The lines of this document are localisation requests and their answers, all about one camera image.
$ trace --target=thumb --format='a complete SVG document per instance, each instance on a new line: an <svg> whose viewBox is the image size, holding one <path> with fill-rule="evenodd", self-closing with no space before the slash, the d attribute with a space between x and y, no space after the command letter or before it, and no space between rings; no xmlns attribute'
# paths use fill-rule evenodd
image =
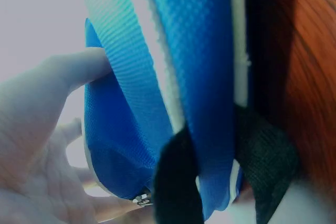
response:
<svg viewBox="0 0 336 224"><path fill-rule="evenodd" d="M104 50L88 48L50 57L37 68L2 83L0 149L6 153L20 149L24 156L35 153L55 129L68 94L110 71Z"/></svg>

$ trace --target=wooden surface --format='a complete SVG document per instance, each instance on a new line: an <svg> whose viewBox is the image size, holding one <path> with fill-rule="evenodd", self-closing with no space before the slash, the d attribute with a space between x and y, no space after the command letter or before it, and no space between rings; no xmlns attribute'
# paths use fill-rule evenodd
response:
<svg viewBox="0 0 336 224"><path fill-rule="evenodd" d="M336 0L246 0L255 105L336 198Z"/></svg>

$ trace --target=hand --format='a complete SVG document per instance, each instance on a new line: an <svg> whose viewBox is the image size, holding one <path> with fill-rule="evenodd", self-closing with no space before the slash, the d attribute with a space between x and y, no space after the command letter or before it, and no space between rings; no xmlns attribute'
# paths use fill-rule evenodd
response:
<svg viewBox="0 0 336 224"><path fill-rule="evenodd" d="M67 145L80 120L55 129L67 96L111 71L101 48L47 59L0 85L0 220L19 224L150 224L151 208L88 196L88 170L71 167Z"/></svg>

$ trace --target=blue mesh fabric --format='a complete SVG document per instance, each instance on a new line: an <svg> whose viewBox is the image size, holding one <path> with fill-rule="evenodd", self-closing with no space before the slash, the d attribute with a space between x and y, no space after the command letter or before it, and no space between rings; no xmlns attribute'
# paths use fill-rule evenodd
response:
<svg viewBox="0 0 336 224"><path fill-rule="evenodd" d="M230 0L156 0L156 5L201 168L207 218L213 209L227 207L234 158Z"/></svg>
<svg viewBox="0 0 336 224"><path fill-rule="evenodd" d="M230 200L234 158L230 0L155 1L201 168L207 219ZM113 74L86 87L86 141L103 185L119 197L132 198L150 186L172 128L131 0L87 0L87 6L93 24L87 23L87 46L105 48Z"/></svg>

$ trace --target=black strap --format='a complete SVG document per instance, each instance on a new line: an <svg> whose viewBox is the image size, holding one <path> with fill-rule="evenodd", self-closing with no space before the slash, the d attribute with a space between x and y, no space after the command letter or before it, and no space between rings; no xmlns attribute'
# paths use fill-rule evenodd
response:
<svg viewBox="0 0 336 224"><path fill-rule="evenodd" d="M157 224L203 224L196 187L196 157L188 128L176 134L161 153L154 179Z"/></svg>
<svg viewBox="0 0 336 224"><path fill-rule="evenodd" d="M236 159L251 185L257 224L267 224L294 178L299 158L287 136L250 109L236 107ZM154 179L158 224L202 224L197 162L187 127L164 148Z"/></svg>

